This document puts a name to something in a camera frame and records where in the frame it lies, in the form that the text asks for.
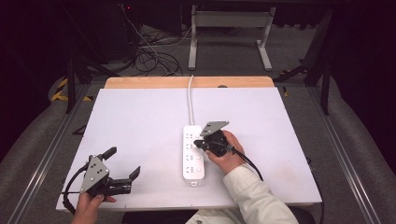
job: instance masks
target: white metal stand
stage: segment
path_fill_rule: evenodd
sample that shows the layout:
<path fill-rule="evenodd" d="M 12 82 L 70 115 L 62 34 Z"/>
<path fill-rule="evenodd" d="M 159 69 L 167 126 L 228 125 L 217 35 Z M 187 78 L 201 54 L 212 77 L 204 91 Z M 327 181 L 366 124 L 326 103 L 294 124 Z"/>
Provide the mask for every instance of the white metal stand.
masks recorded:
<path fill-rule="evenodd" d="M 265 27 L 262 39 L 257 40 L 257 46 L 262 56 L 265 70 L 272 71 L 272 66 L 265 50 L 265 43 L 270 33 L 275 10 L 275 7 L 271 7 L 269 12 L 196 11 L 196 6 L 192 6 L 189 69 L 194 70 L 196 64 L 197 27 Z"/>

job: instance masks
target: white sleeve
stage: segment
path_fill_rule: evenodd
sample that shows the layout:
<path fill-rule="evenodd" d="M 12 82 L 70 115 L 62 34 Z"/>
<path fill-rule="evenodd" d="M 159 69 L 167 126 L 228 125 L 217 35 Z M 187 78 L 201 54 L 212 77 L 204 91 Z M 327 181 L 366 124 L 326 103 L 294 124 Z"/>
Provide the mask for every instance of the white sleeve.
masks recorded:
<path fill-rule="evenodd" d="M 233 169 L 223 181 L 247 224 L 298 223 L 289 208 L 248 169 L 247 164 Z"/>

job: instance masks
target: white jacket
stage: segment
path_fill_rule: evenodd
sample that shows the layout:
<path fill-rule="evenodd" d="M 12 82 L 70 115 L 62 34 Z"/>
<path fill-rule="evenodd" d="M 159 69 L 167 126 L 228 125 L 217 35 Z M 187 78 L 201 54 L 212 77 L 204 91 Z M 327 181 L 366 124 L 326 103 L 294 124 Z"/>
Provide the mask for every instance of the white jacket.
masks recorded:
<path fill-rule="evenodd" d="M 239 209 L 199 210 L 187 224 L 298 223 L 289 208 L 247 164 L 233 169 L 223 181 Z"/>

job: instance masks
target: hand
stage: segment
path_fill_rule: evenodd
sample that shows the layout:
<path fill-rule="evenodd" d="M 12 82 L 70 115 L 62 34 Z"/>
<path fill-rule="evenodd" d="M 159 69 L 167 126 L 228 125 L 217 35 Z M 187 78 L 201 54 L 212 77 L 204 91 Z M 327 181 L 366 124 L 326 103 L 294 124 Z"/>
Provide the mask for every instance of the hand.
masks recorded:
<path fill-rule="evenodd" d="M 239 144 L 238 139 L 236 139 L 236 137 L 233 136 L 232 133 L 227 131 L 223 131 L 223 133 L 224 136 L 227 138 L 228 144 L 235 147 L 236 150 L 245 154 L 245 151 L 242 148 L 241 144 Z M 232 152 L 227 152 L 222 157 L 217 157 L 209 150 L 206 151 L 206 154 L 209 157 L 209 159 L 213 161 L 220 168 L 220 170 L 226 175 L 236 167 L 245 163 L 245 161 L 242 160 L 240 156 L 238 156 L 237 154 L 233 154 Z"/>
<path fill-rule="evenodd" d="M 103 194 L 98 194 L 94 198 L 87 192 L 79 194 L 72 224 L 94 224 L 98 218 L 98 208 L 104 198 Z M 114 203 L 116 201 L 111 196 L 106 197 L 106 202 Z"/>

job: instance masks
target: white power strip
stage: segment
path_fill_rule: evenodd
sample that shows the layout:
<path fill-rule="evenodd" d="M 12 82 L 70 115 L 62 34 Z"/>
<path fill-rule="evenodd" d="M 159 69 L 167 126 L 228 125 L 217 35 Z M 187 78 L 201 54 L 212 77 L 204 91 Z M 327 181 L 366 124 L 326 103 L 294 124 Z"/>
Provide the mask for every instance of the white power strip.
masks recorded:
<path fill-rule="evenodd" d="M 204 151 L 194 141 L 203 139 L 199 125 L 183 128 L 183 177 L 192 187 L 197 187 L 205 177 Z"/>

